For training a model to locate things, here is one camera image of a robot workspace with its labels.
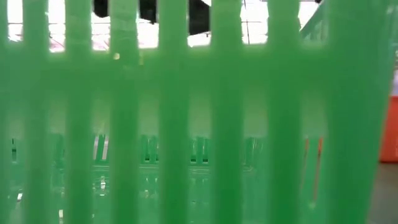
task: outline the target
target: orange object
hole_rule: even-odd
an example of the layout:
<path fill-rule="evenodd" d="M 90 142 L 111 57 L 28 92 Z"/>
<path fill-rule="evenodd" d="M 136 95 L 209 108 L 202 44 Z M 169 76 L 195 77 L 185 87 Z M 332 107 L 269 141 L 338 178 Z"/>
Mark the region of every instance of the orange object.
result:
<path fill-rule="evenodd" d="M 398 162 L 398 96 L 392 96 L 381 147 L 381 162 Z"/>

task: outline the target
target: black object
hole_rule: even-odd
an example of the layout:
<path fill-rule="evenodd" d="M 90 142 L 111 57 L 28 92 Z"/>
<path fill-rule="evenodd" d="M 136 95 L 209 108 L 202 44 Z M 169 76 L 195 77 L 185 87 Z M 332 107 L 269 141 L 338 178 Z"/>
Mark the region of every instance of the black object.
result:
<path fill-rule="evenodd" d="M 94 13 L 101 18 L 108 17 L 108 0 L 93 0 Z M 139 15 L 152 24 L 157 22 L 157 1 L 139 0 Z M 189 0 L 189 34 L 201 34 L 210 31 L 210 6 L 202 0 Z"/>

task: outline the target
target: floor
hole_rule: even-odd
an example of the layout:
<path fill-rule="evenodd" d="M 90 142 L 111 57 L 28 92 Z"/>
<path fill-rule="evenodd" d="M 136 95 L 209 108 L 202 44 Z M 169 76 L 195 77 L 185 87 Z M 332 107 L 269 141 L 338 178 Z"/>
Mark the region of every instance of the floor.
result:
<path fill-rule="evenodd" d="M 368 223 L 398 223 L 398 164 L 379 166 Z"/>

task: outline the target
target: green plastic basket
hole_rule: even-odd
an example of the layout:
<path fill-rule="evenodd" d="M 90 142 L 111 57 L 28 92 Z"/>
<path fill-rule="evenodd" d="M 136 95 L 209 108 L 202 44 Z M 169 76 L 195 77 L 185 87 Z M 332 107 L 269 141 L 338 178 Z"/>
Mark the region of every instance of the green plastic basket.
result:
<path fill-rule="evenodd" d="M 329 0 L 299 32 L 269 0 L 244 45 L 240 0 L 214 0 L 210 46 L 187 45 L 187 1 L 160 0 L 159 47 L 138 49 L 137 2 L 111 1 L 109 52 L 91 3 L 0 0 L 0 224 L 363 224 L 392 81 L 396 2 Z"/>

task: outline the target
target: green plastic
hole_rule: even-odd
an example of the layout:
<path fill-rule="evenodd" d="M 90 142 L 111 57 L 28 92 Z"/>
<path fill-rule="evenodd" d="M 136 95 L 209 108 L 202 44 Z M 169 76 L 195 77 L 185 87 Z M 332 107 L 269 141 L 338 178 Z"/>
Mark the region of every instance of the green plastic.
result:
<path fill-rule="evenodd" d="M 0 0 L 0 224 L 365 223 L 396 2 L 325 0 L 299 32 L 299 1 L 269 0 L 267 43 L 243 45 L 241 2 L 214 0 L 190 48 L 187 2 L 161 0 L 144 50 L 113 0 L 104 53 L 67 0 L 61 54 L 47 1 L 23 3 L 14 43 Z"/>

